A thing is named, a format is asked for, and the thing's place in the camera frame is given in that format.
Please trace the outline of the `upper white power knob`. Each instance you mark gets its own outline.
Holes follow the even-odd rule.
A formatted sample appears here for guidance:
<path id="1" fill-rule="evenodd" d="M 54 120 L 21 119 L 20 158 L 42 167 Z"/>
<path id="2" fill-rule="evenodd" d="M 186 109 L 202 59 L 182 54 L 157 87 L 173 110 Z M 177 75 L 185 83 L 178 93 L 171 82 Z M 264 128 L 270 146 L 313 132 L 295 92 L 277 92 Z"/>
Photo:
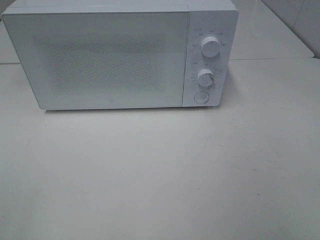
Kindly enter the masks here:
<path id="1" fill-rule="evenodd" d="M 212 58 L 220 53 L 221 40 L 216 35 L 205 36 L 200 42 L 201 52 L 205 57 Z"/>

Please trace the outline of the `white timer knob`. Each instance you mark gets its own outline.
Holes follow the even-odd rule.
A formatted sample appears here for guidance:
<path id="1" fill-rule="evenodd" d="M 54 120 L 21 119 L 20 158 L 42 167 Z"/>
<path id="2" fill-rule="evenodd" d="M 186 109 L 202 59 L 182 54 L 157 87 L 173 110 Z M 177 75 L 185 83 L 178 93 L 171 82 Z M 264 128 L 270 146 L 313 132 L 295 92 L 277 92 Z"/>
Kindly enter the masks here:
<path id="1" fill-rule="evenodd" d="M 214 72 L 209 68 L 203 68 L 197 72 L 196 81 L 201 87 L 209 87 L 215 81 Z"/>

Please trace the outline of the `white microwave door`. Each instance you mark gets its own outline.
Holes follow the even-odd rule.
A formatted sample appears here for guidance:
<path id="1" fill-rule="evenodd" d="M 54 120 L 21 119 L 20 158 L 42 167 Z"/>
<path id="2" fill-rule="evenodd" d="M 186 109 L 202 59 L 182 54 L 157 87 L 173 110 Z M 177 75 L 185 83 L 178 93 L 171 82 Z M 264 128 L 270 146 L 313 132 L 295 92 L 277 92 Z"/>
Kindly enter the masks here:
<path id="1" fill-rule="evenodd" d="M 43 110 L 178 107 L 187 12 L 6 14 Z"/>

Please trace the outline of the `round white door release button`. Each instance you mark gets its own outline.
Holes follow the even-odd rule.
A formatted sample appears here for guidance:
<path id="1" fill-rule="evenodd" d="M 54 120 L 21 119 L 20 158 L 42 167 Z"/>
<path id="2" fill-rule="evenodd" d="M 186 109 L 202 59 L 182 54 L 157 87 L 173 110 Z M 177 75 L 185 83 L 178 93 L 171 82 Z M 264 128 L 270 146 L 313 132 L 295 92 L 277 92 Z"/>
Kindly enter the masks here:
<path id="1" fill-rule="evenodd" d="M 208 102 L 210 96 L 207 92 L 201 91 L 194 95 L 194 101 L 198 104 L 205 104 Z"/>

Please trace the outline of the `white microwave oven body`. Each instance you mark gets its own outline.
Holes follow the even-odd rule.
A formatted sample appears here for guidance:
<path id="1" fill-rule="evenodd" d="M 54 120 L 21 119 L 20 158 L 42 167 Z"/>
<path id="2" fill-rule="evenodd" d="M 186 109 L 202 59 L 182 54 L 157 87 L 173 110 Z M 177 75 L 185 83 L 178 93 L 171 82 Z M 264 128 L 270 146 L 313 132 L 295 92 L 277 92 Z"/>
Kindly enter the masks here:
<path id="1" fill-rule="evenodd" d="M 228 62 L 239 17 L 238 10 L 229 0 L 16 0 L 2 13 L 1 18 L 4 22 L 5 15 L 178 12 L 188 13 L 181 106 L 95 109 L 218 106 L 225 85 Z M 201 40 L 212 35 L 218 36 L 221 40 L 220 52 L 215 57 L 205 57 L 201 51 Z M 197 83 L 197 72 L 201 69 L 211 69 L 213 71 L 214 83 L 211 86 L 202 87 Z M 199 92 L 209 94 L 208 102 L 195 102 L 194 96 Z"/>

